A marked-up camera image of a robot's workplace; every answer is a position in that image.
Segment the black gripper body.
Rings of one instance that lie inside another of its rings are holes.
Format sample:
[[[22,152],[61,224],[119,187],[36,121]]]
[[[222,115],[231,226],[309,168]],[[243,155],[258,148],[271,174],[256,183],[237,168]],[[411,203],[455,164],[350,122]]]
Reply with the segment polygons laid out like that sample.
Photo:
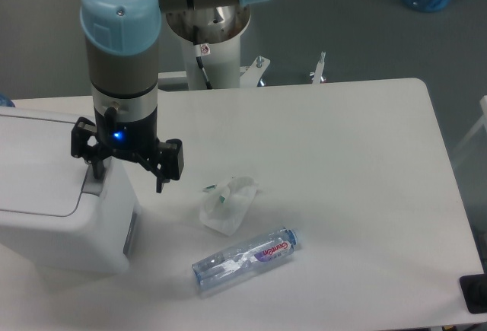
[[[96,155],[100,159],[110,156],[130,162],[155,163],[158,158],[158,109],[135,122],[116,122],[110,131],[102,114],[95,110],[97,128]]]

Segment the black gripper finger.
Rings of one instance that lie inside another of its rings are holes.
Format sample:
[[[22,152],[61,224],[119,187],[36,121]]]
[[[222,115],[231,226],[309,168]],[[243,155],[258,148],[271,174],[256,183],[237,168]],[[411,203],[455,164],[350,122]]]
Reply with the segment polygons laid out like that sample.
[[[85,117],[79,117],[71,130],[71,156],[82,158],[91,166],[95,179],[104,178],[104,161],[112,156],[112,151],[98,139],[97,127]]]
[[[179,180],[184,168],[183,143],[178,138],[154,144],[137,154],[137,161],[156,177],[156,193],[162,193],[165,183]]]

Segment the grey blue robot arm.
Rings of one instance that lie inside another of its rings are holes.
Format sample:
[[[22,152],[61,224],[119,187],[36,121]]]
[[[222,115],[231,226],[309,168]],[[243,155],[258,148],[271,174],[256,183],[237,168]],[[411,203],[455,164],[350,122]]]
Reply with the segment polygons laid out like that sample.
[[[178,180],[183,145],[157,136],[158,38],[163,25],[180,39],[193,90],[240,86],[240,37],[250,6],[269,0],[81,0],[94,118],[79,118],[71,154],[97,179],[114,157],[140,164],[156,187]]]

